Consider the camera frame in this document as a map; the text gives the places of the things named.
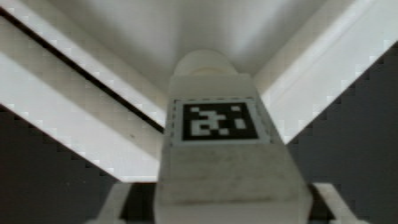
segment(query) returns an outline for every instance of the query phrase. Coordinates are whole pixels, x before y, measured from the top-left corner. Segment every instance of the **gray floor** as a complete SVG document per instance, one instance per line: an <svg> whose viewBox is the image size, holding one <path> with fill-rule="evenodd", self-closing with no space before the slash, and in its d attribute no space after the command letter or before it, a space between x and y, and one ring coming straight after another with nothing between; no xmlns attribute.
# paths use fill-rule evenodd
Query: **gray floor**
<svg viewBox="0 0 398 224"><path fill-rule="evenodd" d="M373 223L398 220L398 48L289 144L307 181L332 182ZM113 178L0 113L0 223L80 224L99 211Z"/></svg>

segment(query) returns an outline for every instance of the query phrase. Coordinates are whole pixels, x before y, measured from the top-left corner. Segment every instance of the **dark gap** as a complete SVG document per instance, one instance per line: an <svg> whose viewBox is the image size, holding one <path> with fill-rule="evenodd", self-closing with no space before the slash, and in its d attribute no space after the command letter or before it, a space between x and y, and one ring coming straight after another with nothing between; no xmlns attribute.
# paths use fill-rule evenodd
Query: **dark gap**
<svg viewBox="0 0 398 224"><path fill-rule="evenodd" d="M24 35L33 39L33 41L37 42L40 47L48 50L48 52L53 54L53 56L58 58L58 60L65 63L65 65L71 67L71 69L76 71L76 73L81 75L81 77L90 81L94 86L108 94L108 96L113 98L113 100L119 102L119 104L133 112L133 114L138 116L138 118L147 122L147 124L152 126L156 131L160 133L163 133L163 127L158 125L158 123L147 117L147 115L142 113L142 111L136 109L136 107L129 104L129 102L124 100L120 95L113 92L113 90L104 86L101 81L94 78L90 73L83 70L83 68L78 66L74 61L67 58L67 56L62 54L62 52L56 50L56 48L51 46L51 44L46 42L46 40L40 38L37 33L30 30L30 28L24 26L24 24L19 22L19 20L14 18L14 16L8 14L8 12L5 11L5 9L1 7L0 7L0 16L5 18L5 20L16 26L16 28L21 30Z"/></svg>
<svg viewBox="0 0 398 224"><path fill-rule="evenodd" d="M129 223L154 223L152 200L156 183L133 183L120 219Z"/></svg>
<svg viewBox="0 0 398 224"><path fill-rule="evenodd" d="M309 223L323 223L323 222L328 223L328 221L334 219L334 214L327 207L327 203L319 196L319 192L314 185L309 184L307 187L312 194L312 208L309 213Z"/></svg>

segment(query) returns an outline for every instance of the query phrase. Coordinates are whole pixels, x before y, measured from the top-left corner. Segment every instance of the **black and white square marker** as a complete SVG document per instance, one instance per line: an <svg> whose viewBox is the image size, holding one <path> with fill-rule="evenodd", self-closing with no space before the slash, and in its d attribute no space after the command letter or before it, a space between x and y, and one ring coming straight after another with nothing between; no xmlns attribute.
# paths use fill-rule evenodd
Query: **black and white square marker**
<svg viewBox="0 0 398 224"><path fill-rule="evenodd" d="M245 102L183 105L183 141L257 138Z"/></svg>

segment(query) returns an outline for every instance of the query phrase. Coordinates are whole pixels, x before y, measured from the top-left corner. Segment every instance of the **white panel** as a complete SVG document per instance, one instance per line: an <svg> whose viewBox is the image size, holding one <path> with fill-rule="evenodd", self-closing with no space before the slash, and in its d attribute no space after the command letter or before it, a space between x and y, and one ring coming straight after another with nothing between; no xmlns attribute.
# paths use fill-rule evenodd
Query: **white panel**
<svg viewBox="0 0 398 224"><path fill-rule="evenodd" d="M48 2L167 92L192 50L220 51L238 71L254 75L325 0Z"/></svg>
<svg viewBox="0 0 398 224"><path fill-rule="evenodd" d="M284 142L398 40L398 1L330 0L255 76Z"/></svg>
<svg viewBox="0 0 398 224"><path fill-rule="evenodd" d="M0 6L131 105L163 125L167 97L161 91L48 1L0 0Z"/></svg>
<svg viewBox="0 0 398 224"><path fill-rule="evenodd" d="M120 181L156 180L160 133L1 17L0 30L0 103Z"/></svg>

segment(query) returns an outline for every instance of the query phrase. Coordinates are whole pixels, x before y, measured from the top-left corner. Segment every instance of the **white ceiling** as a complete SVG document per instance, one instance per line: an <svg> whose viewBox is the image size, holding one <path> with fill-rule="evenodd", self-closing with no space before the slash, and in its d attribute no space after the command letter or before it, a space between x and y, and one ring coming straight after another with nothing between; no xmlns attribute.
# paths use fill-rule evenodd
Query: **white ceiling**
<svg viewBox="0 0 398 224"><path fill-rule="evenodd" d="M167 92L183 55L220 51L255 74L325 0L48 0Z"/></svg>

